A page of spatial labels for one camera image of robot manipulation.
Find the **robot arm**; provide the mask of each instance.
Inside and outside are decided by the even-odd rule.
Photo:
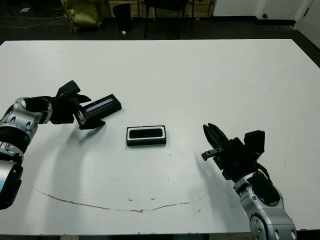
[[[69,124],[74,116],[80,129],[94,129],[105,124],[97,118],[85,117],[81,103],[91,101],[78,94],[74,81],[62,86],[56,97],[22,97],[6,111],[0,120],[0,210],[14,202],[21,185],[24,153],[33,139],[38,124]]]
[[[257,163],[265,151],[265,132],[246,133],[243,144],[237,137],[228,140],[215,125],[203,126],[205,136],[213,150],[202,158],[213,160],[223,170],[226,180],[234,182],[233,189],[239,195],[255,240],[295,240],[297,231],[284,209],[280,192],[270,180],[267,170]]]

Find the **dark floor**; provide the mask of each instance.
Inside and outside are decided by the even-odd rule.
[[[12,4],[11,1],[0,0],[0,16],[15,15],[19,17],[39,18],[55,17],[61,12],[47,12],[34,14],[32,9],[20,12],[28,7],[27,2]],[[145,21],[134,18],[132,30],[123,36],[117,27],[114,18],[103,21],[101,31],[90,30],[78,33],[69,31],[66,20],[61,18],[49,19],[36,27],[11,28],[33,26],[43,22],[41,19],[25,19],[17,17],[0,17],[0,44],[12,40],[143,40]],[[150,21],[148,24],[147,40],[174,40],[177,39],[177,19],[165,18]],[[313,45],[300,32],[291,26],[283,25],[256,25],[254,22],[213,22],[211,19],[185,19],[182,23],[180,39],[293,39],[299,47],[320,67],[320,49]]]

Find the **chair leg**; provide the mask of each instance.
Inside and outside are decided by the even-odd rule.
[[[140,18],[140,0],[136,0],[137,6],[138,6],[138,18]]]
[[[180,38],[180,33],[181,33],[181,28],[182,28],[182,22],[183,22],[183,20],[184,20],[184,15],[185,15],[185,11],[186,11],[186,5],[184,5],[184,7],[183,7],[183,9],[182,9],[182,17],[181,17],[181,19],[180,19],[180,21],[179,21],[179,29],[178,29],[178,36],[177,36],[177,40],[179,40],[179,38]]]
[[[191,28],[194,27],[194,12],[195,12],[195,0],[192,0],[192,18],[191,18]]]
[[[111,18],[111,12],[110,12],[110,4],[109,4],[109,0],[106,0],[106,4],[107,4],[107,7],[108,7],[109,18]]]
[[[208,18],[209,18],[209,14],[210,14],[210,9],[211,9],[211,5],[212,5],[212,0],[210,0],[210,4],[209,4],[209,10],[208,10]]]
[[[144,38],[147,37],[149,6],[146,5],[145,10],[146,10],[146,18],[145,18],[145,26],[144,26]]]

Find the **brown scratch line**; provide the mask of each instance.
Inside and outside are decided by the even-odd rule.
[[[90,208],[96,208],[96,209],[102,209],[102,210],[110,210],[110,211],[118,211],[118,212],[136,212],[136,213],[143,213],[143,212],[151,212],[151,211],[156,211],[158,209],[162,209],[162,208],[167,208],[167,207],[172,207],[172,206],[177,206],[177,205],[182,205],[182,204],[193,204],[198,202],[199,200],[203,199],[204,197],[206,197],[207,195],[204,195],[198,199],[196,199],[193,202],[180,202],[180,203],[175,203],[175,204],[168,204],[168,205],[163,205],[163,206],[159,206],[157,208],[154,209],[140,209],[140,210],[136,210],[136,209],[132,209],[132,210],[124,210],[124,209],[114,209],[114,208],[108,208],[108,207],[103,207],[103,206],[95,206],[95,205],[89,205],[89,204],[84,204],[84,203],[80,203],[80,202],[75,202],[75,201],[68,201],[68,200],[64,200],[55,196],[52,196],[50,194],[44,193],[38,189],[35,188],[36,191],[38,191],[39,193],[48,196],[49,198],[58,200],[60,202],[64,202],[64,203],[68,203],[68,204],[75,204],[75,205],[80,205],[80,206],[85,206],[85,207],[90,207]]]

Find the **cable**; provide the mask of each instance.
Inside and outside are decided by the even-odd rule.
[[[19,18],[19,19],[35,19],[35,20],[45,20],[45,19],[59,19],[61,18],[61,16],[57,16],[57,17],[45,17],[45,18],[37,18],[37,17],[24,17],[24,16],[12,16],[12,15],[3,15],[0,16],[0,18]]]
[[[64,16],[57,16],[54,17],[56,14],[58,14],[59,12],[56,12],[55,14],[52,15],[52,17],[50,18],[44,18],[45,20],[40,22],[37,25],[32,25],[32,26],[6,26],[6,25],[0,25],[0,27],[4,27],[4,28],[13,28],[13,29],[28,29],[28,28],[34,28],[37,26],[40,26],[41,24],[44,24],[45,22],[49,21],[50,19],[59,19],[59,18],[63,18]]]

